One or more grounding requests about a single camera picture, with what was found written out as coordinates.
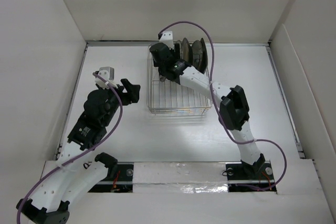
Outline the cream plate with tree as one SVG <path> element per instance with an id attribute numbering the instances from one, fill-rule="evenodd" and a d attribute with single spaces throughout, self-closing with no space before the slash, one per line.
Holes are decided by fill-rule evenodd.
<path id="1" fill-rule="evenodd" d="M 177 40 L 174 43 L 174 53 L 177 59 L 183 58 L 183 52 L 182 52 L 182 42 L 180 40 Z"/>

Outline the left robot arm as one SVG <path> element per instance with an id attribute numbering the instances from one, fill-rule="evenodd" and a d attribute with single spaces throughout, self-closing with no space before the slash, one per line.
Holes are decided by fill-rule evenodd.
<path id="1" fill-rule="evenodd" d="M 116 130 L 107 131 L 115 113 L 122 114 L 124 106 L 139 101 L 141 87 L 128 79 L 121 79 L 120 85 L 102 77 L 96 77 L 96 82 L 97 89 L 88 94 L 55 168 L 18 202 L 17 223 L 21 215 L 34 223 L 66 223 L 71 209 L 96 183 L 117 175 L 117 159 L 94 150 Z"/>

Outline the grey deer round plate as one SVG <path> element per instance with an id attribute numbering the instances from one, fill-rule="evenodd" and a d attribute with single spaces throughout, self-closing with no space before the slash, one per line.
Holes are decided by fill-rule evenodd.
<path id="1" fill-rule="evenodd" d="M 192 44 L 193 62 L 192 65 L 201 73 L 205 72 L 203 65 L 203 39 L 196 40 Z"/>

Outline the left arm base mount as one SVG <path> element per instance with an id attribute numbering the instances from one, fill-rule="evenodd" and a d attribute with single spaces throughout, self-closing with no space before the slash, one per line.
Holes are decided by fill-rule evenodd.
<path id="1" fill-rule="evenodd" d="M 134 163 L 118 163 L 116 169 L 109 169 L 107 177 L 94 185 L 89 193 L 131 193 L 133 192 Z"/>

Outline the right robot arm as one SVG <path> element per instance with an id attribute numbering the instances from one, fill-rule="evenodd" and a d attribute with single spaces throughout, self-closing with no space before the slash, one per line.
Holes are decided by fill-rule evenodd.
<path id="1" fill-rule="evenodd" d="M 249 126 L 249 106 L 241 86 L 226 87 L 205 75 L 208 55 L 203 39 L 189 44 L 179 41 L 180 48 L 171 49 L 159 42 L 150 47 L 153 64 L 159 75 L 190 88 L 212 100 L 222 126 L 233 135 L 238 145 L 243 174 L 255 178 L 261 173 L 265 157 L 258 149 Z"/>

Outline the metal rimmed round plate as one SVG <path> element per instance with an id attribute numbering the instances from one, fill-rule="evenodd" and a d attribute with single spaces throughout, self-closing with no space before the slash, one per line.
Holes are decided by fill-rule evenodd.
<path id="1" fill-rule="evenodd" d="M 192 47 L 187 38 L 183 38 L 182 40 L 182 59 L 190 64 L 193 63 Z"/>

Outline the cream plate checkered rim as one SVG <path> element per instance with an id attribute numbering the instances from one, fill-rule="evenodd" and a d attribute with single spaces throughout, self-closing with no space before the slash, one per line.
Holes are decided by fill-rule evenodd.
<path id="1" fill-rule="evenodd" d="M 166 77 L 163 76 L 163 75 L 161 75 L 161 74 L 159 74 L 159 81 L 160 82 L 165 82 L 166 81 Z"/>

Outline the dark floral rectangular plate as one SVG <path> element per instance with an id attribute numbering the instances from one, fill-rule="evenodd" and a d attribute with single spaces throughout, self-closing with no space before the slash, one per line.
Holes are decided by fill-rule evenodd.
<path id="1" fill-rule="evenodd" d="M 208 53 L 204 38 L 201 38 L 200 42 L 201 42 L 201 61 L 199 64 L 199 71 L 201 73 L 205 73 L 208 66 Z"/>

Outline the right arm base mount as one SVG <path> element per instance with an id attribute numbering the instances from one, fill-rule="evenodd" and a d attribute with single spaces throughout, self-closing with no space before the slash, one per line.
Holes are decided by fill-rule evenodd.
<path id="1" fill-rule="evenodd" d="M 247 175 L 241 163 L 227 163 L 222 175 L 227 178 L 230 193 L 246 193 L 253 191 L 273 191 L 275 179 L 271 164 L 266 162 L 256 175 Z"/>

